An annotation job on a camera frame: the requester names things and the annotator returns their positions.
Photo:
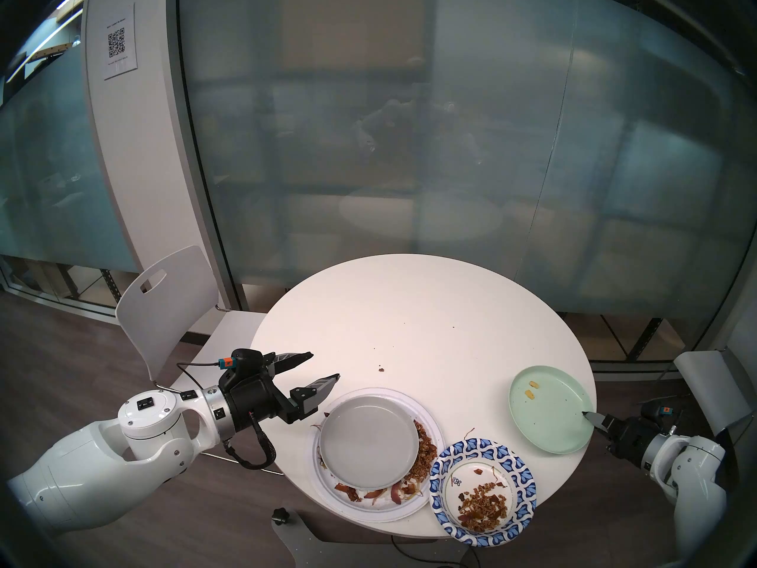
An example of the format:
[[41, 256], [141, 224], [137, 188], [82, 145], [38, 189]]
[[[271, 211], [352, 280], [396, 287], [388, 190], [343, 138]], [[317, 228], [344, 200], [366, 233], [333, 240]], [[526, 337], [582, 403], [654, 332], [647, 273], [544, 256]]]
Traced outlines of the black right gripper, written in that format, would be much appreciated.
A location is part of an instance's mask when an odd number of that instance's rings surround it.
[[630, 463], [642, 463], [652, 441], [652, 422], [644, 417], [621, 420], [612, 415], [584, 411], [584, 418], [600, 435], [608, 438], [607, 451]]

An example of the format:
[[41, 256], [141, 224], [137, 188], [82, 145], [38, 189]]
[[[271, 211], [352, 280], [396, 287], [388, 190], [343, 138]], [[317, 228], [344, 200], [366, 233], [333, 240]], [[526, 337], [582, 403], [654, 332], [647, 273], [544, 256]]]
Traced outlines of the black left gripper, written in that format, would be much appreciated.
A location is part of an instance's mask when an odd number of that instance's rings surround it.
[[219, 389], [229, 406], [236, 433], [252, 426], [253, 421], [278, 417], [287, 424], [304, 420], [318, 411], [340, 374], [323, 377], [305, 387], [290, 391], [290, 399], [278, 390], [273, 377], [294, 369], [313, 357], [312, 352], [264, 354], [263, 371], [243, 376], [228, 369], [219, 378]]

